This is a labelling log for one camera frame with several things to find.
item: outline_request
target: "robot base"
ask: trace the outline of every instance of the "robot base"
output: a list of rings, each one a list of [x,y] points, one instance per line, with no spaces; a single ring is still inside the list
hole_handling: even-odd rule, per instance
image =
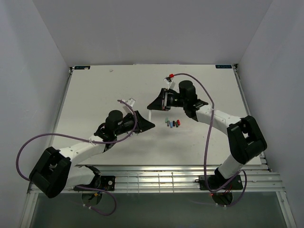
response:
[[[218,189],[222,186],[225,182],[219,181],[216,175],[207,175],[208,178],[208,185],[212,190]],[[200,175],[198,180],[195,180],[196,183],[199,183],[200,190],[208,190],[205,186],[205,177],[204,175]],[[230,184],[223,188],[224,190],[242,190],[243,184],[240,175],[236,176]]]

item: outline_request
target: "white cable tie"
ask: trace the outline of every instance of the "white cable tie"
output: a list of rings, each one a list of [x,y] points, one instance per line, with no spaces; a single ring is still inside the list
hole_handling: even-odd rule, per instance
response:
[[[92,144],[92,146],[95,146],[95,144],[93,143],[93,141],[92,141],[92,139],[91,139],[91,138],[89,138],[89,143],[91,143],[91,144]]]

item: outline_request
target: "small white object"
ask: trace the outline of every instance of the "small white object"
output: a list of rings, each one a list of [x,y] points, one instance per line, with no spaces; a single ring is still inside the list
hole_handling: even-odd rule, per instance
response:
[[[175,82],[171,81],[171,83],[168,85],[168,89],[174,89]]]
[[[172,82],[172,80],[169,81],[169,80],[167,80],[167,78],[165,78],[164,81],[165,81],[165,83],[166,83],[167,85],[170,85],[170,83]]]
[[[126,102],[129,106],[131,106],[133,108],[134,104],[135,104],[135,100],[133,98],[130,98],[129,100],[125,101],[122,100],[124,102]],[[123,106],[123,109],[127,112],[127,113],[132,113],[131,110],[127,107],[127,106]]]
[[[151,115],[152,115],[152,110],[149,109],[149,121],[151,122]]]

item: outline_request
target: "zip tie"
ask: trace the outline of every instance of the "zip tie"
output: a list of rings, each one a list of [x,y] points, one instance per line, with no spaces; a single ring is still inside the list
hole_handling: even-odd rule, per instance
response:
[[[89,143],[91,143],[92,146],[95,146],[91,138],[89,138]]]
[[[152,110],[149,109],[149,117],[148,117],[149,122],[151,122],[151,116],[152,116]]]

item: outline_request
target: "black bracket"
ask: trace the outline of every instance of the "black bracket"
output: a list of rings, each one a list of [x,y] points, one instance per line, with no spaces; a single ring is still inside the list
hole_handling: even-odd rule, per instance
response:
[[[100,176],[98,174],[95,175],[93,180],[90,184],[79,184],[79,186],[86,187],[86,188],[94,188],[94,189],[101,189],[105,191],[114,191],[115,190],[115,176]],[[75,186],[73,188],[74,191],[89,191],[78,188]]]
[[[216,175],[207,175],[208,185],[212,190],[218,189],[224,183],[219,182]],[[200,190],[208,190],[205,186],[205,177],[200,175],[199,179],[196,179],[194,182],[199,183]],[[240,175],[236,176],[228,185],[226,185],[224,190],[242,190],[243,184]]]

